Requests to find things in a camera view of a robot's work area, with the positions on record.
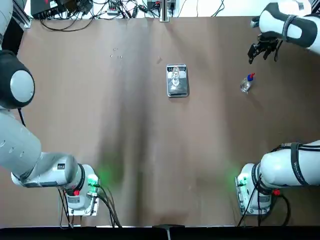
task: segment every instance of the blue bottle cap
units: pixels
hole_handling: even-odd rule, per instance
[[[255,75],[254,72],[248,75],[248,77],[246,78],[248,82],[251,82],[254,79],[254,75]]]

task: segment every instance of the power strip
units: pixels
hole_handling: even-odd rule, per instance
[[[116,16],[116,15],[119,15],[120,12],[118,10],[118,7],[115,4],[110,3],[109,7],[106,10],[106,14],[110,16]]]

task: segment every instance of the electronic device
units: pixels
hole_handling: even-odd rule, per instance
[[[189,95],[187,65],[166,66],[166,94],[169,98],[184,98]]]
[[[59,4],[65,6],[70,12],[79,12],[87,15],[93,7],[93,2],[90,0],[56,0]]]
[[[161,2],[161,0],[147,0],[146,6],[150,10],[154,7],[156,2]],[[167,9],[176,9],[176,0],[167,0]]]
[[[55,0],[30,0],[30,12],[35,19],[45,19],[66,11]]]

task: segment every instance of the black cable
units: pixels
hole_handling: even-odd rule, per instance
[[[187,0],[184,0],[184,2],[183,2],[183,4],[182,4],[182,7],[181,7],[181,10],[180,10],[180,12],[179,12],[179,14],[178,14],[178,17],[180,16],[180,14],[181,14],[181,12],[182,12],[182,9],[184,8],[184,5],[185,5],[186,1],[187,1]]]
[[[196,17],[198,17],[199,13],[198,13],[198,3],[199,3],[199,0],[196,0]]]
[[[281,47],[281,45],[282,45],[282,43],[283,43],[284,41],[283,40],[281,40],[281,42],[279,43],[279,45],[276,47],[276,49],[275,49],[275,54],[274,54],[274,61],[275,62],[277,62],[278,61],[278,52],[279,52],[279,48]]]
[[[49,29],[49,30],[57,31],[57,32],[68,32],[68,33],[70,33],[70,32],[76,32],[76,31],[80,31],[80,30],[83,30],[83,29],[87,28],[87,27],[92,23],[93,20],[94,20],[94,18],[92,18],[91,21],[90,21],[87,25],[85,25],[84,27],[77,28],[77,29],[72,29],[72,30],[66,30],[66,29],[69,28],[69,27],[71,27],[71,26],[73,25],[73,23],[76,22],[76,20],[74,20],[74,22],[73,22],[70,26],[68,26],[67,28],[65,28],[65,29],[55,29],[55,28],[49,27],[49,26],[45,25],[45,24],[43,23],[43,21],[41,21],[41,20],[40,20],[40,23],[42,24],[42,26],[44,26],[45,28],[47,28],[47,29]]]
[[[304,147],[304,148],[320,148],[320,145],[306,145],[306,144],[302,144],[301,147]]]
[[[62,190],[62,193],[63,193],[63,196],[64,196],[64,199],[65,199],[65,205],[66,205],[66,216],[68,218],[68,224],[70,226],[70,215],[69,215],[69,206],[68,206],[68,199],[67,199],[67,196],[66,196],[66,193],[64,190]]]
[[[290,202],[288,200],[288,198],[286,198],[284,195],[279,195],[277,196],[278,198],[282,198],[285,201],[286,204],[286,216],[284,219],[284,222],[282,223],[281,226],[287,226],[291,217],[291,207],[290,207]]]
[[[244,213],[243,213],[243,215],[242,215],[242,217],[241,217],[241,219],[240,219],[237,227],[240,226],[240,224],[242,223],[243,219],[245,218],[245,215],[247,214],[248,208],[249,208],[250,203],[251,203],[251,200],[252,200],[252,198],[253,198],[253,196],[254,196],[255,190],[256,190],[257,187],[258,187],[258,184],[259,184],[259,181],[256,182],[256,184],[255,184],[255,186],[254,186],[254,189],[252,190],[251,196],[250,196],[250,198],[249,198],[248,205],[246,206],[246,209],[245,209],[245,211],[244,211]]]
[[[109,213],[111,214],[112,218],[114,219],[116,225],[117,225],[119,228],[122,228],[120,222],[116,220],[116,217],[115,217],[115,215],[114,215],[114,213],[113,213],[113,211],[112,211],[109,203],[105,200],[105,198],[102,197],[101,195],[98,195],[97,197],[98,197],[99,199],[101,199],[101,200],[103,201],[103,203],[107,206],[107,208],[108,208],[108,210],[109,210]]]
[[[107,203],[109,204],[110,200],[109,200],[109,198],[108,198],[108,195],[107,195],[106,191],[104,190],[104,188],[103,188],[102,186],[99,186],[99,188],[102,189],[102,191],[103,191],[103,193],[104,193],[104,195],[105,195],[106,201],[107,201]],[[116,211],[115,211],[115,204],[114,204],[114,203],[113,203],[113,211],[115,212],[114,216],[118,219],[118,216],[117,216]],[[109,211],[109,215],[110,215],[111,225],[112,225],[112,227],[114,228],[114,227],[115,227],[115,221],[113,220],[111,211]]]
[[[260,214],[260,192],[259,192],[259,187],[256,188],[257,190],[257,201],[258,201],[258,227],[260,227],[261,225],[261,214]]]
[[[18,112],[19,112],[19,116],[20,116],[22,125],[26,126],[26,123],[25,123],[25,120],[24,120],[24,115],[22,114],[21,108],[18,108]]]
[[[68,212],[67,212],[67,210],[66,210],[65,202],[64,202],[64,199],[63,199],[63,197],[62,197],[62,195],[61,195],[60,189],[58,189],[58,192],[59,192],[60,199],[61,199],[61,202],[62,202],[61,218],[60,218],[60,228],[62,228],[62,226],[61,226],[61,224],[62,224],[62,215],[63,215],[63,214],[62,214],[62,213],[63,213],[63,211],[62,211],[62,210],[64,210],[65,217],[66,217],[66,219],[67,219],[67,221],[68,221],[68,227],[70,228],[71,226],[70,226],[69,213],[68,213]]]
[[[225,9],[225,0],[221,0],[221,5],[219,6],[218,10],[211,15],[211,17],[216,17],[223,9]]]

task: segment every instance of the black strap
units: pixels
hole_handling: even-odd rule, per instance
[[[283,24],[283,28],[282,28],[282,39],[284,41],[288,41],[287,39],[287,34],[288,34],[288,28],[290,26],[290,24],[292,23],[292,21],[295,19],[296,15],[289,15],[288,18],[286,19],[286,21]]]
[[[309,184],[306,182],[304,176],[302,175],[300,165],[299,165],[299,147],[300,146],[301,146],[300,143],[297,143],[297,142],[291,143],[291,166],[292,166],[293,173],[296,179],[298,180],[298,182],[303,186],[307,186]]]

